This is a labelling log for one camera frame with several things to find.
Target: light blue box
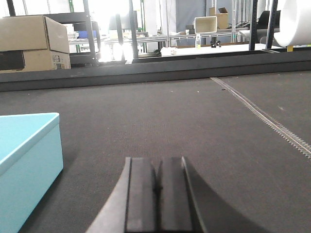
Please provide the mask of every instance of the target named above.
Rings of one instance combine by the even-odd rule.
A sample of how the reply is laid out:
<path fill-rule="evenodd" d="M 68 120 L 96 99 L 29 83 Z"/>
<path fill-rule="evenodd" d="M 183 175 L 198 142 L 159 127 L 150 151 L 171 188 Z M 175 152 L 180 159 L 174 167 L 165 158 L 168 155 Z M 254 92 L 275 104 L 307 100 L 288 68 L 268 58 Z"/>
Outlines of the light blue box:
<path fill-rule="evenodd" d="M 58 113 L 0 116 L 0 233 L 17 233 L 63 169 Z"/>

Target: black box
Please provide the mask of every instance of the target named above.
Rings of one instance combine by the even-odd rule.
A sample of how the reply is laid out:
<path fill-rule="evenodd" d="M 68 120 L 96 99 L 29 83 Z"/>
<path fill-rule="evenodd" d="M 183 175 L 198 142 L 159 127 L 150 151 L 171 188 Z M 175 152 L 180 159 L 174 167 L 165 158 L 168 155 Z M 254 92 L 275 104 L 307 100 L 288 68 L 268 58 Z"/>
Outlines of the black box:
<path fill-rule="evenodd" d="M 194 29 L 193 25 L 186 25 L 186 30 Z"/>

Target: white paper roll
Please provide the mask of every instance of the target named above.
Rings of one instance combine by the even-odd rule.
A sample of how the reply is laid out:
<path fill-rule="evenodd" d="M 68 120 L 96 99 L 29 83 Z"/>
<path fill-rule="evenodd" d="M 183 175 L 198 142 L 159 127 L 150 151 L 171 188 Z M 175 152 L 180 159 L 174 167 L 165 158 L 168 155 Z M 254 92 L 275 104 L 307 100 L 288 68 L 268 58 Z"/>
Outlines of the white paper roll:
<path fill-rule="evenodd" d="M 282 47 L 311 44 L 311 0 L 285 0 L 274 37 Z"/>

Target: beige container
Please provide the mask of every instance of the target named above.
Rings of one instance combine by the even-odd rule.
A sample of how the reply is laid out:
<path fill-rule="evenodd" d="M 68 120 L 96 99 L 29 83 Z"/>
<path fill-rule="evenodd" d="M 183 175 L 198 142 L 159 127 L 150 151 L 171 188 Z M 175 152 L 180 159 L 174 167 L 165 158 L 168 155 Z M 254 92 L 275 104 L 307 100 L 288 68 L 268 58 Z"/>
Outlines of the beige container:
<path fill-rule="evenodd" d="M 195 33 L 215 33 L 217 32 L 217 17 L 196 17 L 194 19 Z"/>
<path fill-rule="evenodd" d="M 23 56 L 25 64 L 24 69 L 0 70 L 0 74 L 71 68 L 68 53 L 51 50 L 25 50 L 23 51 Z"/>

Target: plastic bottle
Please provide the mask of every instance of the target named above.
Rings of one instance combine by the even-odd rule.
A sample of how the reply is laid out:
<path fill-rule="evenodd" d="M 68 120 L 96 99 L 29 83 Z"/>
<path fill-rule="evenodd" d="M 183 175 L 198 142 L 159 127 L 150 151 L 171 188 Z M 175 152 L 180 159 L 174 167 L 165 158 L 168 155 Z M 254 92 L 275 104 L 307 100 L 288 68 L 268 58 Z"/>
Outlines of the plastic bottle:
<path fill-rule="evenodd" d="M 197 34 L 196 35 L 196 38 L 195 38 L 195 47 L 197 49 L 200 49 L 201 48 L 201 35 L 200 34 Z"/>

